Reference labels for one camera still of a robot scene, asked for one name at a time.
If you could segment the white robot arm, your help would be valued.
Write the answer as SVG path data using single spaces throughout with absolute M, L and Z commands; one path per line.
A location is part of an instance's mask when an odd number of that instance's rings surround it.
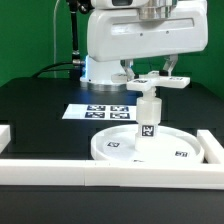
M 164 56 L 170 75 L 183 53 L 208 43 L 207 0 L 90 0 L 81 84 L 119 91 L 134 78 L 135 59 Z

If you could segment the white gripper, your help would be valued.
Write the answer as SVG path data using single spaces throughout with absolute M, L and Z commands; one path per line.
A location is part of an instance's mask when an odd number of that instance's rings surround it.
M 96 61 L 122 60 L 133 80 L 133 60 L 165 56 L 167 76 L 178 55 L 202 51 L 208 43 L 207 0 L 91 0 L 88 55 Z

